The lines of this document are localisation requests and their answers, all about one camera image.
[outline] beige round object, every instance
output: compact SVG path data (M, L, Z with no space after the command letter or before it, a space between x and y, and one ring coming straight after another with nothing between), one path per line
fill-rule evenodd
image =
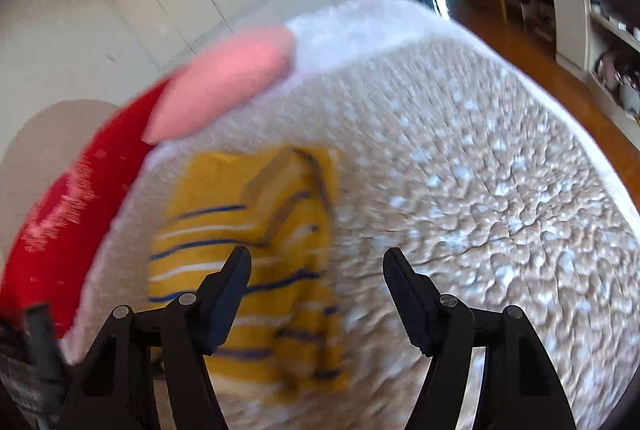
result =
M97 99L61 101L36 114L15 135L0 162L1 254L11 250L33 203L117 109Z

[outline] white shelf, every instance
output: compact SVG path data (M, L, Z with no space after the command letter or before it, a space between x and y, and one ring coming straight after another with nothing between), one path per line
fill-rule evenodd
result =
M596 99L596 103L614 125L640 150L640 126L634 116L624 110L618 101L604 87L594 72L587 78L587 88Z
M602 27L607 29L607 31L609 31L612 34L614 34L617 37L619 37L623 42L625 42L625 44L627 44L630 47L634 48L636 50L636 52L640 52L640 42L638 42L627 31L622 31L621 29L618 29L609 20L607 20L604 16L602 16L602 15L600 15L598 13L594 13L593 11L591 11L591 19L592 19L592 21L598 23L599 25L601 25Z

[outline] beige textured surface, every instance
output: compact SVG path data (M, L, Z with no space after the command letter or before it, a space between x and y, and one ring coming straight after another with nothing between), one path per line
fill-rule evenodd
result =
M0 162L0 257L11 250L31 206L117 109L95 99L62 101L15 135Z
M353 385L286 408L220 396L231 428L404 425L428 360L409 343L383 281L393 245L469 306L523 307L578 428L597 428L638 366L638 243L568 128L498 60L450 40L232 112L143 174L100 249L66 352L80 356L116 305L145 305L148 243L190 151L278 142L344 153L332 258ZM476 354L460 428L471 426L480 379ZM166 396L159 405L170 428Z

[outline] pink object on floor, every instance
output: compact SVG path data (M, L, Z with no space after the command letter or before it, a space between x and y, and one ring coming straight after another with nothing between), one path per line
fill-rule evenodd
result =
M282 26L247 29L198 56L172 80L142 140L188 136L281 80L291 68L294 37Z

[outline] yellow garment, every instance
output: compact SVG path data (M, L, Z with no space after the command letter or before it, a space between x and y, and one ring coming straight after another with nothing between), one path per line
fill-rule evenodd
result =
M219 392L283 400L342 389L340 320L327 274L337 152L202 153L177 185L149 263L149 303L168 304L222 268L236 244L252 272L207 369Z

